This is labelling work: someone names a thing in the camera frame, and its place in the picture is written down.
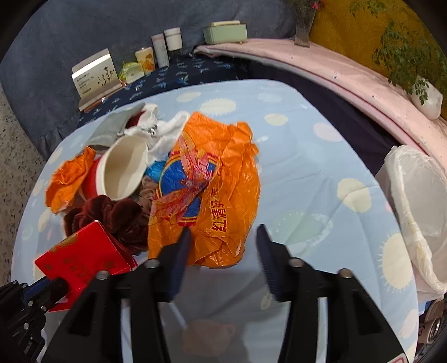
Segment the red cardboard box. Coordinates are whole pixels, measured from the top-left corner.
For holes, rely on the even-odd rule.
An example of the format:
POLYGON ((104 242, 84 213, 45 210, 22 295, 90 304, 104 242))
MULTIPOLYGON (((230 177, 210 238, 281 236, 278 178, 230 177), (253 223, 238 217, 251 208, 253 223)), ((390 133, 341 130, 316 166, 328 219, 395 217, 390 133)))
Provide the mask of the red cardboard box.
POLYGON ((132 271, 137 262, 121 248, 99 221, 92 222, 56 244, 35 260, 50 280, 67 281, 65 298, 51 312, 67 311, 101 270, 110 274, 132 271))

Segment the orange plastic bag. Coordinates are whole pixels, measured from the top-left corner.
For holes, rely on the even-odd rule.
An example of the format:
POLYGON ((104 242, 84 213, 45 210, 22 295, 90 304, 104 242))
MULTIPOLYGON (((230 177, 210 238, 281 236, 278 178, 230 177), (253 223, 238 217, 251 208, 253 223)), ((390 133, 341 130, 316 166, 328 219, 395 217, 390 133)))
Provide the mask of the orange plastic bag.
POLYGON ((260 196, 258 147, 245 122, 223 124, 193 113, 161 172, 149 217, 149 257, 188 228, 190 266, 238 263, 260 196))

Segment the red white paper cup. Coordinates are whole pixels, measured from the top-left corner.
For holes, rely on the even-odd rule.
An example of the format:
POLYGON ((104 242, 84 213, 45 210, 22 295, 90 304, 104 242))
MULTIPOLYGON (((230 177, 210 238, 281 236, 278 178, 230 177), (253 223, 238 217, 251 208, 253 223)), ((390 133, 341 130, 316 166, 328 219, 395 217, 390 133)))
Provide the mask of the red white paper cup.
POLYGON ((123 136, 97 157, 81 184, 84 200, 106 195, 111 200, 128 198, 139 186, 146 170, 146 143, 136 136, 123 136))

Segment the small orange plastic wrapper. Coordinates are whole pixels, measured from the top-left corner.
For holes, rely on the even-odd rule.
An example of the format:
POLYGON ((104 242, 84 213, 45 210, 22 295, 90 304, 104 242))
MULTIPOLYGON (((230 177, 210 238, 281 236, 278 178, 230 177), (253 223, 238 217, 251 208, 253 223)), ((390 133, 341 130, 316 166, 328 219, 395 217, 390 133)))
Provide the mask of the small orange plastic wrapper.
POLYGON ((95 158, 96 151, 91 147, 84 147, 80 154, 65 161, 52 174, 45 198, 46 206, 52 213, 58 214, 73 203, 95 158))

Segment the dark red scrunchie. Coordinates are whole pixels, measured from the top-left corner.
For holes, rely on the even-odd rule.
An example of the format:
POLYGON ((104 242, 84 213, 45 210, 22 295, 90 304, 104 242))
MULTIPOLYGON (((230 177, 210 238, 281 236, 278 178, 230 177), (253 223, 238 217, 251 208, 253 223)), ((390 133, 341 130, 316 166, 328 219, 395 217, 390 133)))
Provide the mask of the dark red scrunchie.
POLYGON ((136 201, 112 201, 106 195, 91 198, 66 213, 65 234, 70 236, 95 221, 129 253, 139 255, 148 250, 149 219, 136 201))

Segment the light blue dotted cloth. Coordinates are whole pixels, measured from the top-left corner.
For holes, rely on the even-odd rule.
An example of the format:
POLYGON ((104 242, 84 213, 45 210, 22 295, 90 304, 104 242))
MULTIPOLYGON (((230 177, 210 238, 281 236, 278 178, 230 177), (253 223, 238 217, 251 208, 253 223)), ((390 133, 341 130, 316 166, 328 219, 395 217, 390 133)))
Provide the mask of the light blue dotted cloth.
MULTIPOLYGON (((162 120, 184 110, 248 123, 259 150, 255 224, 318 270, 351 269, 414 358, 417 294, 398 222, 373 172, 315 107, 263 79, 190 86, 150 102, 162 120)), ((288 310, 269 293, 249 235, 236 266, 188 268, 161 312, 174 362, 275 362, 288 310)))

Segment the white crumpled glove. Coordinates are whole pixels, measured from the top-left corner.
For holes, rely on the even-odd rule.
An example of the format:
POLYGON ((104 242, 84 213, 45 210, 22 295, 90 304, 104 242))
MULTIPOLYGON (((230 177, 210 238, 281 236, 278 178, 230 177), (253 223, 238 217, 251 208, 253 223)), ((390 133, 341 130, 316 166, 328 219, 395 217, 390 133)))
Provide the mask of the white crumpled glove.
POLYGON ((126 128, 124 134, 136 136, 146 143, 146 166, 165 161, 167 155, 181 136, 190 113, 181 110, 175 116, 163 121, 157 118, 158 106, 145 104, 135 126, 126 128))

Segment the grey face mask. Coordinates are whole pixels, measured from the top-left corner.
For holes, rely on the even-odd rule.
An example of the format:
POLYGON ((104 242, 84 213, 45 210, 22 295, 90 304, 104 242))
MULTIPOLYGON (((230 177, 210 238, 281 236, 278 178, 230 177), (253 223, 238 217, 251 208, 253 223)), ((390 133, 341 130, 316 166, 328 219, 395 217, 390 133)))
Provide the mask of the grey face mask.
POLYGON ((131 108, 119 112, 109 113, 92 133, 86 146, 96 151, 108 149, 123 134, 128 121, 144 108, 144 103, 139 103, 131 108))

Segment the silver metal cup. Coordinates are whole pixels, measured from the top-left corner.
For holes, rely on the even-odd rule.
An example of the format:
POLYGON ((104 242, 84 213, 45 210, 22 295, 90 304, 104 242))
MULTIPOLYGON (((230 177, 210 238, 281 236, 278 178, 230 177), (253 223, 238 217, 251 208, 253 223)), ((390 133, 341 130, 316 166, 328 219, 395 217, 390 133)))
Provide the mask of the silver metal cup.
POLYGON ((429 353, 434 355, 446 345, 446 299, 437 299, 425 304, 419 317, 416 357, 429 353))

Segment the dark blue floral cloth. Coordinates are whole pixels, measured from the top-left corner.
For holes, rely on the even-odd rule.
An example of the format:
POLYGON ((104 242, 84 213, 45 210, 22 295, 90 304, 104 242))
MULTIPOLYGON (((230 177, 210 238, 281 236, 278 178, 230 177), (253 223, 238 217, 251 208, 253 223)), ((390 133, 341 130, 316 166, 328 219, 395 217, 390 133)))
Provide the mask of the dark blue floral cloth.
POLYGON ((243 62, 227 56, 209 58, 205 55, 186 58, 179 63, 160 68, 149 75, 125 85, 88 110, 80 113, 77 126, 86 124, 123 105, 146 97, 191 85, 244 79, 247 76, 243 62))

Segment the green white small packet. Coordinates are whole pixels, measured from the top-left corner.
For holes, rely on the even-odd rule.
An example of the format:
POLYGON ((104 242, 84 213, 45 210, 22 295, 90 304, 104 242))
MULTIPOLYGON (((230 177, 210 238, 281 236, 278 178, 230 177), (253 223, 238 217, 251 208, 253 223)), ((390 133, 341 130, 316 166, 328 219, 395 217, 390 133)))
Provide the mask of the green white small packet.
POLYGON ((123 83, 130 84, 145 76, 142 65, 138 62, 123 63, 118 79, 123 83))

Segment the white open gift box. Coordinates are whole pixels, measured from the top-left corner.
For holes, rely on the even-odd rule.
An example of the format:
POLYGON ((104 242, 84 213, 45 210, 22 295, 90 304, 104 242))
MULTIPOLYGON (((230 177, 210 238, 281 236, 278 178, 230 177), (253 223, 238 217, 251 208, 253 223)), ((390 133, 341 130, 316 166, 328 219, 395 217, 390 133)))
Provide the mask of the white open gift box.
POLYGON ((80 96, 80 111, 122 86, 107 48, 73 66, 71 78, 80 96))

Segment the white round jar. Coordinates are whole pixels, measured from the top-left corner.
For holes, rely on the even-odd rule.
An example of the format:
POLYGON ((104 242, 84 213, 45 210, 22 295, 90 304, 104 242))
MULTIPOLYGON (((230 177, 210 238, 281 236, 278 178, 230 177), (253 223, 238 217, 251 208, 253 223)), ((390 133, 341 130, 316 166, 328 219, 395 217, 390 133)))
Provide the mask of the white round jar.
POLYGON ((179 51, 183 48, 183 40, 180 27, 164 30, 164 38, 169 51, 179 51))

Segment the mint green tissue box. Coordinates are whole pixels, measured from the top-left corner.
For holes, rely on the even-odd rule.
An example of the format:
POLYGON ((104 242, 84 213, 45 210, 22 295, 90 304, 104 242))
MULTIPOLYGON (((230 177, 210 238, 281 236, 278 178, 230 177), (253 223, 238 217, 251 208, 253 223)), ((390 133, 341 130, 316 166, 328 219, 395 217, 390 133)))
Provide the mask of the mint green tissue box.
POLYGON ((239 20, 210 23, 203 29, 203 34, 207 45, 241 43, 248 38, 246 25, 239 20))

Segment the mustard yellow blanket backdrop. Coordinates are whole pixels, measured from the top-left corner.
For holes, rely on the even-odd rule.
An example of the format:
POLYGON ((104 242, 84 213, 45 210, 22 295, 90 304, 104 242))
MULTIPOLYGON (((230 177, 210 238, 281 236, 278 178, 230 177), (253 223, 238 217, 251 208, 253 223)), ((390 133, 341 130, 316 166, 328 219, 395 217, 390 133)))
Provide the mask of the mustard yellow blanket backdrop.
POLYGON ((386 77, 386 70, 371 59, 385 23, 369 14, 352 16, 349 12, 352 1, 323 2, 324 7, 315 15, 310 40, 386 77))

